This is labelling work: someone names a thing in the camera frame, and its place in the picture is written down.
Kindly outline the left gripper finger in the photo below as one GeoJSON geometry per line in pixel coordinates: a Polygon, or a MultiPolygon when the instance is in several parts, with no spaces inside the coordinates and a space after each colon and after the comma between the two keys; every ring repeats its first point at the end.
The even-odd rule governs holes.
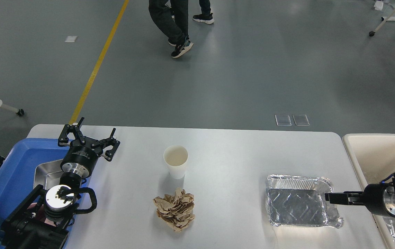
{"type": "Polygon", "coordinates": [[[116,128],[113,128],[108,138],[102,140],[96,140],[96,142],[92,144],[92,150],[98,156],[105,158],[108,162],[112,161],[118,147],[121,144],[119,140],[115,139],[114,137],[115,132],[116,132],[116,128]]]}
{"type": "Polygon", "coordinates": [[[61,131],[58,138],[59,147],[73,147],[73,146],[85,146],[86,137],[82,134],[80,128],[82,126],[84,118],[81,118],[77,124],[66,124],[61,131]],[[74,140],[69,141],[69,134],[74,136],[74,140]]]}

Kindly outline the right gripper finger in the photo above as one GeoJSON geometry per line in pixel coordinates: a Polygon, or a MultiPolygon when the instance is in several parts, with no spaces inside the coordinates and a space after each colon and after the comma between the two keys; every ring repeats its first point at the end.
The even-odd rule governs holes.
{"type": "Polygon", "coordinates": [[[345,191],[343,193],[325,193],[325,200],[337,205],[364,205],[362,191],[345,191]]]}

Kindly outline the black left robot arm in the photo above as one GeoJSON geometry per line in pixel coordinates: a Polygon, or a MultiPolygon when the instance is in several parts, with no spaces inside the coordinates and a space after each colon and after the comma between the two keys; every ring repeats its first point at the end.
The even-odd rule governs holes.
{"type": "Polygon", "coordinates": [[[33,188],[1,225],[6,249],[61,249],[69,236],[68,227],[78,214],[89,214],[97,208],[96,193],[83,187],[100,157],[112,161],[120,145],[116,129],[102,140],[81,132],[83,118],[77,124],[66,124],[58,138],[59,147],[68,147],[58,161],[62,175],[56,186],[33,188]]]}

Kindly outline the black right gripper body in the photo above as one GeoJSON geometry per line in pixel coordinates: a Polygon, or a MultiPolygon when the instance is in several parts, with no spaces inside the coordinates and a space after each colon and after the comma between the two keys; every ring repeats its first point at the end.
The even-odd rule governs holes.
{"type": "Polygon", "coordinates": [[[374,215],[395,218],[395,189],[389,183],[372,183],[362,193],[362,203],[374,215]]]}

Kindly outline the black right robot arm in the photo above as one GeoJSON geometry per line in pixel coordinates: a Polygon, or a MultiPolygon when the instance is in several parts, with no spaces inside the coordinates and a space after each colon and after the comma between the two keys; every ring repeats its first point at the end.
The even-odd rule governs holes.
{"type": "Polygon", "coordinates": [[[363,191],[326,193],[326,201],[338,205],[363,205],[378,216],[395,218],[395,172],[379,183],[371,183],[363,191]]]}

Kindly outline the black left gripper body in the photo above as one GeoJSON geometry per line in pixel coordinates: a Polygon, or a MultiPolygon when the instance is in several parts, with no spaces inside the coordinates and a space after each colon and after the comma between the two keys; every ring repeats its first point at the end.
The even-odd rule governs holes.
{"type": "Polygon", "coordinates": [[[99,148],[73,146],[69,148],[61,161],[60,168],[63,172],[71,172],[81,178],[88,178],[92,175],[98,159],[99,148]]]}

